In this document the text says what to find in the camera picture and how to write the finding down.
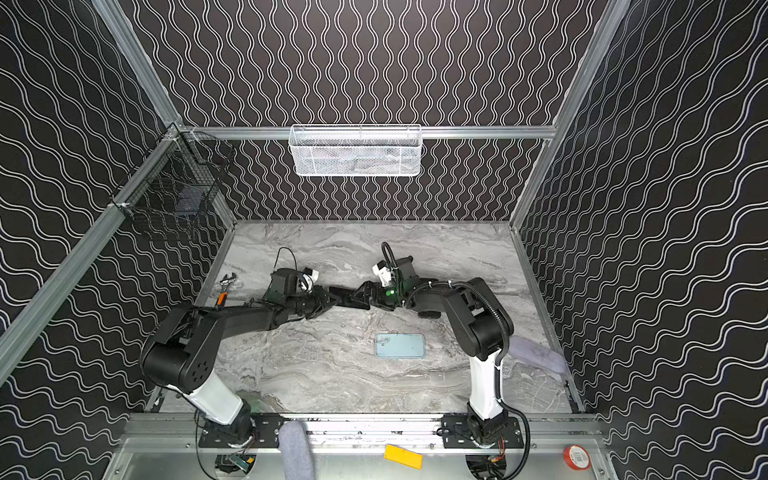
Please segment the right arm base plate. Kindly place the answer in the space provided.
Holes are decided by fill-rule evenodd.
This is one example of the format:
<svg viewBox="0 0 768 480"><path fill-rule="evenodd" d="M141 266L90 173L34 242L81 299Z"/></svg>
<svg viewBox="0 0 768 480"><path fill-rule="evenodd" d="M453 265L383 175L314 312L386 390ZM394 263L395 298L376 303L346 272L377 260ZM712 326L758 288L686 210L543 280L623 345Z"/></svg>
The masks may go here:
<svg viewBox="0 0 768 480"><path fill-rule="evenodd" d="M500 441L511 449L522 449L525 445L518 419L506 413L489 420L474 414L445 414L435 434L446 449L493 449L500 447Z"/></svg>

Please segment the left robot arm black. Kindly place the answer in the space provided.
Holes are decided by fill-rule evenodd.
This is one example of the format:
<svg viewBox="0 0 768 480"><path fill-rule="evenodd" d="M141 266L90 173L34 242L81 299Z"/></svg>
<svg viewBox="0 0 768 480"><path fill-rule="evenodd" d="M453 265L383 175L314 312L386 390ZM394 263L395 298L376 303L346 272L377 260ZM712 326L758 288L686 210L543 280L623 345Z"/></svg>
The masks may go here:
<svg viewBox="0 0 768 480"><path fill-rule="evenodd" d="M221 346L231 338L318 318L339 305L341 297L316 277L309 268L278 268L263 295L242 305L173 308L142 347L142 373L181 395L204 418L204 429L225 444L247 445L255 437L252 408L218 374Z"/></svg>

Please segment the black phone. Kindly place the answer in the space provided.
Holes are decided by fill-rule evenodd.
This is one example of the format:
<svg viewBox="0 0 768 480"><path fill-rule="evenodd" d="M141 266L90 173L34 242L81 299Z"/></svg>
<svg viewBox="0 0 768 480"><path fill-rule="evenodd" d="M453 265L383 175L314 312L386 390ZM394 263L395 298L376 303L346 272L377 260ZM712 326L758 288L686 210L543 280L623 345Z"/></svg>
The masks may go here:
<svg viewBox="0 0 768 480"><path fill-rule="evenodd" d="M350 294L355 289L349 289L345 287L329 287L328 290L333 291L336 295L339 296L339 299L335 300L336 305L338 307L358 309L358 310L369 310L371 308L371 306L359 306L359 305L354 305L352 303L350 299Z"/></svg>

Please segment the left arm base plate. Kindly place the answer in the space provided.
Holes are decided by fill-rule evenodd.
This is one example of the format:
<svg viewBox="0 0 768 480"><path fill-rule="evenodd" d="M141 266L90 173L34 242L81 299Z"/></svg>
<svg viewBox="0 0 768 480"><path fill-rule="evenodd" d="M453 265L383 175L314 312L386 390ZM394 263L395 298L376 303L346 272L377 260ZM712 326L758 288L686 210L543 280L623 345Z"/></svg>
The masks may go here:
<svg viewBox="0 0 768 480"><path fill-rule="evenodd" d="M279 430L286 418L278 414L252 414L250 420L238 420L224 426L206 420L198 446L211 449L260 449L279 446Z"/></svg>

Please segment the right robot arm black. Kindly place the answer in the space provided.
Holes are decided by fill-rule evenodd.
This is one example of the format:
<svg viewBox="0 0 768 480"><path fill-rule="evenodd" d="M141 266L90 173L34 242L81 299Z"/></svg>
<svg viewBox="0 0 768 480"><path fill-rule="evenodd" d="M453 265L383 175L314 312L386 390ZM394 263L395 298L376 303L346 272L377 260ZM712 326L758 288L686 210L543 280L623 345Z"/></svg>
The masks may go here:
<svg viewBox="0 0 768 480"><path fill-rule="evenodd" d="M397 259L394 265L382 260L374 273L376 281L341 292L343 304L359 309L403 308L421 318L446 317L470 360L469 437L479 445L494 443L508 421L501 400L501 370L514 325L489 285L481 277L464 281L421 277L411 256Z"/></svg>

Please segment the light blue phone case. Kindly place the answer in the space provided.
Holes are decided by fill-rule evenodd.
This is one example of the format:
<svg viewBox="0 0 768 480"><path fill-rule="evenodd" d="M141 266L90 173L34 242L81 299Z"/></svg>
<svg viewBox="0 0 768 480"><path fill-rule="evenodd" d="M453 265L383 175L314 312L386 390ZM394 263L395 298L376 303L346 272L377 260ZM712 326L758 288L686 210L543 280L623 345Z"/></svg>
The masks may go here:
<svg viewBox="0 0 768 480"><path fill-rule="evenodd" d="M378 358L421 359L426 356L426 342L421 334L379 333L374 350Z"/></svg>

